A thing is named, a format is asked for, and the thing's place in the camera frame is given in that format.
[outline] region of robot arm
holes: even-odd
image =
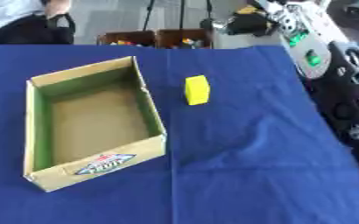
[[[278,24],[281,44],[318,110],[359,160],[359,45],[313,1],[257,2]]]

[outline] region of floor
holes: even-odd
[[[181,0],[155,0],[149,29],[179,27]],[[77,22],[76,44],[94,44],[105,32],[128,32],[143,28],[150,0],[74,0],[71,14]],[[211,0],[214,17],[224,18],[240,9],[246,0]],[[206,0],[187,0],[184,26],[198,28],[207,17]]]

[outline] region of blue tablecloth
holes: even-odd
[[[25,81],[136,55],[169,137],[167,155],[44,193],[22,178]],[[205,74],[211,101],[187,106]],[[355,224],[359,168],[282,48],[154,50],[0,46],[0,224]]]

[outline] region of yellow cube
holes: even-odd
[[[210,87],[204,75],[189,77],[185,80],[185,96],[189,105],[208,102]]]

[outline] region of printed label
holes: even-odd
[[[119,165],[127,162],[136,155],[133,154],[112,154],[101,155],[96,161],[88,164],[86,167],[77,171],[75,175],[96,174],[103,172],[112,172]]]

